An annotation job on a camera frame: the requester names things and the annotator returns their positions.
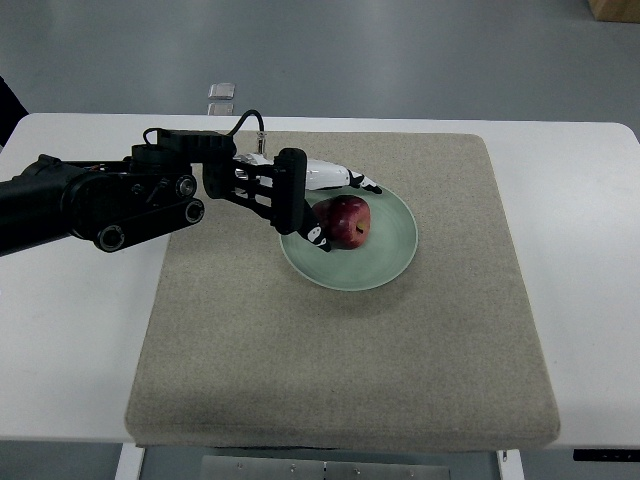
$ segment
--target white table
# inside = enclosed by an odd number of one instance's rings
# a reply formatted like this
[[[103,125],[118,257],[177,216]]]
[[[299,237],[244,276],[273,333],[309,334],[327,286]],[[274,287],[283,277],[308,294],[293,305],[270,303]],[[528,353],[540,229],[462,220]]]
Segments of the white table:
[[[40,153],[120,160],[148,127],[228,131],[236,120],[31,115],[0,154],[0,180]],[[253,122],[245,128],[255,129]],[[631,130],[593,123],[265,123],[267,131],[481,136],[558,401],[562,430],[553,446],[640,447],[640,145]],[[0,439],[131,442],[123,418],[167,239],[105,254],[67,238],[0,258]]]

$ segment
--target beige cushion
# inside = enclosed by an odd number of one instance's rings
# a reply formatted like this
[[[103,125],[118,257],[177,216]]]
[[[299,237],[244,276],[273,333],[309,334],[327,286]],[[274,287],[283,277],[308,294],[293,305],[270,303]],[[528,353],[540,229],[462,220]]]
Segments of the beige cushion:
[[[236,141],[240,152],[255,144],[247,132]],[[319,287],[267,221],[201,192],[205,219],[172,235],[162,269],[126,416],[136,442],[436,452],[557,438],[482,139],[268,135],[271,155],[285,146],[403,198],[420,235],[412,264],[369,291]]]

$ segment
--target robotic arm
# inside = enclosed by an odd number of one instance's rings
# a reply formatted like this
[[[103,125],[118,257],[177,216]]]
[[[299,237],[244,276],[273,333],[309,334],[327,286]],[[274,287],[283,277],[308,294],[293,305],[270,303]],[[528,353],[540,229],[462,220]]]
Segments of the robotic arm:
[[[203,165],[210,198],[253,210],[282,235],[298,232],[325,251],[329,243],[311,207],[307,189],[351,185],[381,193],[367,177],[345,167],[307,160],[285,148],[268,161],[237,155],[233,135],[207,131],[149,129],[145,143],[117,162],[63,162],[48,155],[19,176],[0,183],[0,256],[74,235],[114,252],[198,223],[204,204],[194,198],[191,164]],[[156,144],[147,135],[157,132]]]

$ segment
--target plate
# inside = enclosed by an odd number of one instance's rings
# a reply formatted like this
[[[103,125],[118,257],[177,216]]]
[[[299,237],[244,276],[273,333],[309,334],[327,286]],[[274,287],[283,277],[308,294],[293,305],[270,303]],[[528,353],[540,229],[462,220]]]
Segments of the plate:
[[[400,197],[380,188],[380,195],[350,187],[306,192],[311,206],[338,195],[363,198],[371,210],[371,230],[360,247],[328,253],[297,233],[281,236],[282,251],[293,268],[318,285],[342,291],[376,288],[400,275],[418,247],[416,219]]]

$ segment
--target cardboard box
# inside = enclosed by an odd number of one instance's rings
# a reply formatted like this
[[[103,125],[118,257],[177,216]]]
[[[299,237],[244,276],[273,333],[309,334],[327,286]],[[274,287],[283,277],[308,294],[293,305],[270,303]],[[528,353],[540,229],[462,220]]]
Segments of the cardboard box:
[[[596,20],[640,23],[640,0],[589,0]]]

